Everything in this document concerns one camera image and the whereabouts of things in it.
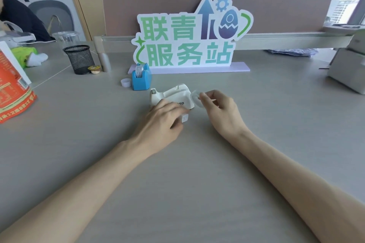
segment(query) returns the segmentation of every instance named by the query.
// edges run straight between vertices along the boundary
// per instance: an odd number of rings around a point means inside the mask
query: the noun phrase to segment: black jacket
[[[42,21],[22,2],[18,0],[3,0],[4,6],[0,20],[10,21],[18,25],[24,32],[33,33],[37,41],[51,41]]]

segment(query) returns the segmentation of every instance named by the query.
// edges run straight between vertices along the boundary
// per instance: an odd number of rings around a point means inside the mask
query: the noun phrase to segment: sign base
[[[136,65],[131,65],[128,74],[132,74]],[[200,66],[200,67],[164,67],[150,68],[152,74],[179,74],[179,73],[218,73],[218,72],[249,72],[244,62],[232,62],[230,66]]]

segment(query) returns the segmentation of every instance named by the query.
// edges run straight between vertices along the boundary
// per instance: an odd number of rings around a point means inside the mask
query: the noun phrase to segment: arrow graphic
[[[212,6],[209,0],[205,0],[202,7],[200,8],[199,15],[202,16],[202,36],[201,39],[207,39],[208,36],[208,26],[209,26],[209,15],[214,14]]]

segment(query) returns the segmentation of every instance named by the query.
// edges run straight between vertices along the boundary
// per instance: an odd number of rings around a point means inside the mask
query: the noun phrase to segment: plastic cup
[[[75,31],[64,31],[53,33],[52,37],[60,43],[60,47],[63,50],[66,47],[74,46],[80,44],[79,32]]]

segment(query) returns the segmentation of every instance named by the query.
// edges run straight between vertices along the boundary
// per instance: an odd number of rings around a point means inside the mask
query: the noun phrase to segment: sparkle star graphic
[[[139,43],[139,45],[142,47],[142,43],[145,43],[146,41],[144,41],[143,39],[140,38],[140,36],[138,37],[138,40],[136,41],[136,43]]]

